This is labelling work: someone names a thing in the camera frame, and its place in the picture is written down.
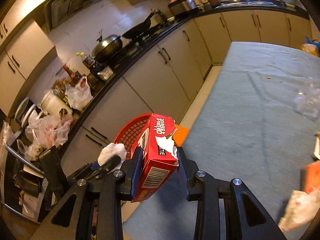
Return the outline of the white paper bag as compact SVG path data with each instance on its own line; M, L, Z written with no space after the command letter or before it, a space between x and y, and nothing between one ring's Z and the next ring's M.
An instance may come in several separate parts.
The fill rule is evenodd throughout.
M312 221L319 210L319 190L311 193L293 190L278 226L282 232Z

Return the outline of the white tissue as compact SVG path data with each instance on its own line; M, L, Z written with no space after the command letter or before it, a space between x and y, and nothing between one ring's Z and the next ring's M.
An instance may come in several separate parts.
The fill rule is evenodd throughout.
M124 144L115 144L113 142L108 144L101 150L97 162L100 166L103 166L109 159L116 155L121 159L120 164L118 165L118 167L120 167L120 165L125 161L127 155Z

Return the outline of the red cardboard box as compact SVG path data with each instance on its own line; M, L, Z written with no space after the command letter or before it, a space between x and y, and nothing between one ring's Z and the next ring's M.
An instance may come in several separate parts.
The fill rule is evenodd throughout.
M173 135L177 131L175 121L169 116L152 113L131 151L141 147L142 168L133 202L149 199L179 166L177 147Z

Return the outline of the clear plastic wrapper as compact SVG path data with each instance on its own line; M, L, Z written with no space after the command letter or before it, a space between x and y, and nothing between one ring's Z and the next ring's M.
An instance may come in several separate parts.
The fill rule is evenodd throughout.
M319 82L304 80L295 89L293 103L296 113L316 122L319 119Z

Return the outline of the pink printed plastic bag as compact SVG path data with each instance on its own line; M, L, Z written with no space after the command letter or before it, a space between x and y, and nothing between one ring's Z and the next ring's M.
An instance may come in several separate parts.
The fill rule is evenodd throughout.
M70 114L62 119L58 116L48 115L30 122L25 129L25 135L31 141L26 155L33 160L40 153L53 146L62 146L68 140L72 122L73 117Z

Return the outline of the white electric kettle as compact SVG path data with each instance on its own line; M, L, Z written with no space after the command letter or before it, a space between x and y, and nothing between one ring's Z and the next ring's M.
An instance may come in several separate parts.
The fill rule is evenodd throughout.
M72 115L72 109L61 100L53 90L47 90L42 97L40 108L46 115L57 116L60 119Z

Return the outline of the red plastic basket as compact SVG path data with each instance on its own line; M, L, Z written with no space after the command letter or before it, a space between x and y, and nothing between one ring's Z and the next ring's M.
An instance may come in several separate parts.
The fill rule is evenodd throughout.
M125 146L127 152L126 160L131 158L131 147L140 135L150 116L151 113L145 113L133 118L116 135L113 142Z

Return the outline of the white plastic bag on counter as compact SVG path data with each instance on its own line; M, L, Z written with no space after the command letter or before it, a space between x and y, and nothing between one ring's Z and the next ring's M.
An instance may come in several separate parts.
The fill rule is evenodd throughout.
M86 108L93 99L87 77L83 76L74 87L67 85L65 96L71 108L78 111Z

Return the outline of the blue table cloth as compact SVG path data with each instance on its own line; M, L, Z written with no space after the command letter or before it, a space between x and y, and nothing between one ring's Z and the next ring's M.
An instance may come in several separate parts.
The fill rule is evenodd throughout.
M296 110L319 87L319 58L272 44L233 42L183 149L218 179L240 178L274 219L299 187L319 121Z

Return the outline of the red capped sauce bottle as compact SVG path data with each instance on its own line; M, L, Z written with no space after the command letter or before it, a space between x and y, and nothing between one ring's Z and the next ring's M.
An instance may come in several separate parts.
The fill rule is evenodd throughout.
M74 72L74 71L72 71L67 65L63 65L63 70L65 70L66 72L67 72L67 74L69 75L69 77L71 78L71 81L70 81L70 85L72 86L72 87L75 87L77 84L78 84L78 82L81 80L81 78L82 78L82 76L81 76L81 74L78 72L78 71L76 71L76 72Z

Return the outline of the dark soy sauce bottle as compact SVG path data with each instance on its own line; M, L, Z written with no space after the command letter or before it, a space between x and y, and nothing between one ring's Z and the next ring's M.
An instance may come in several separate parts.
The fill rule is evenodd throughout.
M99 64L91 57L91 55L87 55L84 52L76 53L76 56L81 57L82 63L85 65L86 68L89 69L89 71L95 75L100 75L100 66Z

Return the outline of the steel wok with lid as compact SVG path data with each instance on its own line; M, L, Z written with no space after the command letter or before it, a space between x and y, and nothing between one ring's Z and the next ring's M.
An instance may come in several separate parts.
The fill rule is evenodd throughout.
M103 38L102 31L102 29L99 31L99 37L97 39L98 44L94 47L91 53L92 58L100 64L107 62L123 47L121 36L109 35Z

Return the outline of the black frying pan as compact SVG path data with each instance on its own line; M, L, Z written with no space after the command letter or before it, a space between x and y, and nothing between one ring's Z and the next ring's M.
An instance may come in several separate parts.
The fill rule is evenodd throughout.
M148 17L142 23L140 23L140 24L134 26L133 28L131 28L130 30L126 31L122 35L122 37L132 40L132 39L139 37L143 33L145 33L147 30L149 30L149 28L151 26L151 18L155 15L155 13L156 13L155 10L150 12Z

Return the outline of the silver rice cooker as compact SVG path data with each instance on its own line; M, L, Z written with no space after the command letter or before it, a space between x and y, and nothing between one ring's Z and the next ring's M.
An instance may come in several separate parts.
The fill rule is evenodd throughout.
M198 11L194 0L173 0L168 4L170 12L176 17L186 17Z

